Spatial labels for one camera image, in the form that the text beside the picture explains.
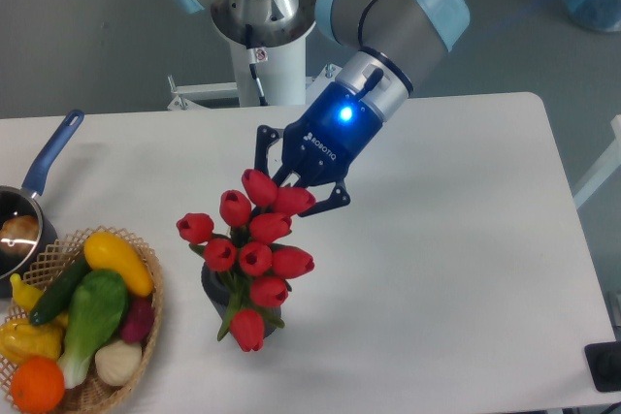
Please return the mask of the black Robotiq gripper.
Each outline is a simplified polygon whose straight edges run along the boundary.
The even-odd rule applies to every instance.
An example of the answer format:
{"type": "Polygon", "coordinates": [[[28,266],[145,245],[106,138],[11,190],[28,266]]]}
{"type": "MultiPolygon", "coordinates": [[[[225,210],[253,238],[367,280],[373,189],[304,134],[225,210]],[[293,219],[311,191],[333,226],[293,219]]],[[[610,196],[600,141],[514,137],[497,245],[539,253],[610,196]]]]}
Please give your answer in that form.
{"type": "Polygon", "coordinates": [[[256,130],[254,169],[276,184],[290,175],[298,177],[299,187],[314,187],[336,182],[330,195],[299,213],[308,217],[346,207],[351,198],[345,182],[349,166],[383,126],[383,120],[363,98],[363,88],[352,93],[332,82],[302,116],[284,130],[259,125],[256,130]],[[268,156],[271,147],[282,139],[281,165],[270,175],[268,156]]]}

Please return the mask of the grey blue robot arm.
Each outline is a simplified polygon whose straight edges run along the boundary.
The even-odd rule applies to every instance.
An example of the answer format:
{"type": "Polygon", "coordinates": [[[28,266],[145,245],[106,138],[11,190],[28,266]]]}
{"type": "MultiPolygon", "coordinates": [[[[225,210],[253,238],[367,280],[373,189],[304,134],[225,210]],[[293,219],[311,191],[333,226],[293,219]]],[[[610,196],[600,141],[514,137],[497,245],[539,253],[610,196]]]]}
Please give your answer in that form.
{"type": "Polygon", "coordinates": [[[357,158],[470,22],[465,0],[176,0],[209,11],[228,42],[244,106],[305,105],[257,130],[244,174],[256,213],[346,206],[357,158]]]}

